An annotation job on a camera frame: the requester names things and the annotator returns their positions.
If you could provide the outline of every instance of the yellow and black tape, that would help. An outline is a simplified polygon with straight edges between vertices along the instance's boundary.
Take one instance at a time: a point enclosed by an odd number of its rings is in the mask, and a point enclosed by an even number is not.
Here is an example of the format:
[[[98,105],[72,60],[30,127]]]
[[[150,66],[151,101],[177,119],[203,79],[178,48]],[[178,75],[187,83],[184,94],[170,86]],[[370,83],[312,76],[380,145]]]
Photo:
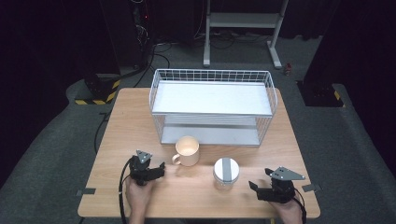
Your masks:
[[[85,98],[84,99],[75,99],[75,103],[77,105],[107,105],[110,104],[114,97],[116,96],[117,88],[120,85],[120,81],[117,80],[116,82],[113,83],[113,86],[111,88],[111,91],[109,92],[108,96],[103,99],[95,99],[94,97],[90,98]]]
[[[338,93],[338,91],[334,91],[334,96],[335,96],[335,99],[336,99],[338,102],[340,102],[341,104],[343,104],[343,107],[346,107],[346,105],[344,105],[344,103],[342,103],[342,101],[341,101],[341,95],[340,95],[340,93]]]

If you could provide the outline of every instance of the metal stand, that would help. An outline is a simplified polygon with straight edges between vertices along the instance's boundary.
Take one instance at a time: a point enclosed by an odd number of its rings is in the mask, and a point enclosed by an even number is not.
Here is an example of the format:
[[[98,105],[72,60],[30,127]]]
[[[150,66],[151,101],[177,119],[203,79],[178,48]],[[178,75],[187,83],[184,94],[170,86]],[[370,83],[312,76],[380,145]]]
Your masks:
[[[277,56],[275,44],[288,2],[289,0],[283,0],[279,13],[211,13],[210,0],[207,0],[204,67],[210,66],[210,27],[246,27],[274,29],[273,38],[267,41],[267,45],[275,68],[281,68],[282,64]]]

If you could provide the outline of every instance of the wooden table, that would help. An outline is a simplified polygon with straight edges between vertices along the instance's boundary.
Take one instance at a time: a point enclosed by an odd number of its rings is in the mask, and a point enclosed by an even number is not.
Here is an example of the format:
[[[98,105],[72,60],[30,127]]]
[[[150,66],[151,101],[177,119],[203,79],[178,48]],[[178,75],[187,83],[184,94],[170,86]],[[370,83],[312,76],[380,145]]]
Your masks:
[[[304,192],[309,175],[297,145],[288,113],[278,90],[278,108],[260,147],[200,146],[201,158],[192,167],[174,165],[174,145],[161,145],[149,111],[149,89],[122,89],[115,102],[106,132],[92,167],[87,189],[78,208],[82,217],[119,217],[118,185],[124,164],[140,149],[153,154],[150,168],[166,164],[165,176],[157,179],[147,211],[147,217],[276,217],[267,202],[258,201],[248,181],[261,188],[270,187],[270,177],[264,168],[275,170],[284,166],[305,180],[293,181],[304,196],[307,217],[320,215],[313,191]],[[213,165],[222,157],[236,160],[240,176],[233,188],[217,190]],[[125,203],[125,214],[129,206]]]

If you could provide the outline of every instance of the human hand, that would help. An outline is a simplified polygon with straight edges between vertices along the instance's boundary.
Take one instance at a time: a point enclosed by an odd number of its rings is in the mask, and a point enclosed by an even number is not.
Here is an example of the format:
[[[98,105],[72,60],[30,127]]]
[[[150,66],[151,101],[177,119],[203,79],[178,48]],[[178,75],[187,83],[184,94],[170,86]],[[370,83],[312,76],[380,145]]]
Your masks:
[[[268,203],[275,208],[284,224],[303,224],[303,212],[300,205],[294,200],[287,203]]]
[[[146,209],[151,197],[151,190],[155,181],[149,181],[146,186],[139,186],[128,176],[126,182],[126,198],[131,206],[130,224],[144,223]]]

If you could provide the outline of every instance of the wire basket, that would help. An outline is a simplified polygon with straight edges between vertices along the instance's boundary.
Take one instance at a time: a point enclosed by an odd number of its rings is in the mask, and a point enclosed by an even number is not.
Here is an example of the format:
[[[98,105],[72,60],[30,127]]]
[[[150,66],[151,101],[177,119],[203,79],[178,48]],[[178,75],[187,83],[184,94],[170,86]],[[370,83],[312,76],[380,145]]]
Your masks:
[[[267,71],[157,69],[149,106],[162,144],[259,146],[277,98]]]

